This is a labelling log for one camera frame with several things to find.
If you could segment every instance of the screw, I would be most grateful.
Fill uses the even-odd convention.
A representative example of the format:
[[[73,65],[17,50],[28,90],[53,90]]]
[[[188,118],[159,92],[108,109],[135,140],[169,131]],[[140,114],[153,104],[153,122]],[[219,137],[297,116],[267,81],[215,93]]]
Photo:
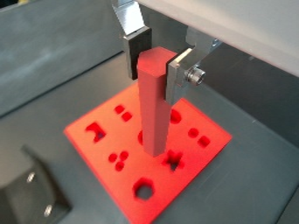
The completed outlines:
[[[212,40],[212,44],[211,44],[211,46],[215,46],[219,42],[220,42],[220,41],[215,38],[215,39]]]
[[[205,72],[197,66],[192,67],[185,75],[185,80],[193,85],[199,86],[204,79]]]
[[[30,172],[26,178],[26,183],[32,183],[33,182],[33,177],[34,177],[34,172]]]
[[[52,205],[48,205],[44,210],[44,217],[48,217],[52,213]]]

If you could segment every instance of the metal bracket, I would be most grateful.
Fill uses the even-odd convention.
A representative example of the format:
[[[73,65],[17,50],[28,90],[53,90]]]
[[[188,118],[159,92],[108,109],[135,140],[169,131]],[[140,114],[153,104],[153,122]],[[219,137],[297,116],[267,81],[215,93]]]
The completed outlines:
[[[167,64],[165,101],[173,105],[184,96],[188,83],[201,84],[205,72],[200,70],[200,62],[216,49],[220,42],[205,33],[188,27],[185,42],[192,46]]]
[[[6,224],[53,224],[71,210],[41,160],[28,147],[32,168],[0,189],[0,221]]]
[[[152,48],[152,29],[144,24],[136,1],[112,0],[112,6],[125,34],[123,39],[128,76],[135,80],[139,53]]]

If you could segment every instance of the dark gray table surface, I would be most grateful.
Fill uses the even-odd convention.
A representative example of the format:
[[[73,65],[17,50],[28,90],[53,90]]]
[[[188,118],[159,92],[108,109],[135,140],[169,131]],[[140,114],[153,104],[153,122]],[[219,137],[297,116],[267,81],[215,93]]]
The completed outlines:
[[[0,120],[0,185],[29,167],[28,144],[72,204],[60,224],[127,223],[62,129],[131,83],[120,54]],[[299,150],[209,87],[187,98],[233,139],[155,222],[275,223],[299,183]]]

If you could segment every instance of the red block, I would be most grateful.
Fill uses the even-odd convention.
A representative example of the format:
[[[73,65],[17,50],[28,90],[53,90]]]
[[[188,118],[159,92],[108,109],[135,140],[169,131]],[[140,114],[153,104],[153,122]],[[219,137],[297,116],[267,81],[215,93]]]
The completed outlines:
[[[231,139],[181,99],[172,108],[165,153],[144,152],[135,84],[64,130],[81,158],[131,223],[151,223]],[[151,189],[149,198],[140,197]]]
[[[172,106],[164,100],[165,65],[175,52],[156,47],[141,52],[137,59],[144,151],[152,156],[164,153]]]

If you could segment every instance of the white panel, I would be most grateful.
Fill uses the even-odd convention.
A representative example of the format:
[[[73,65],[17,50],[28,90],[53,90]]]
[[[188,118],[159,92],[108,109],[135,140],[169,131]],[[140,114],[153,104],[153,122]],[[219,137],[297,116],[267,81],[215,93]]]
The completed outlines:
[[[299,76],[299,1],[137,2]]]

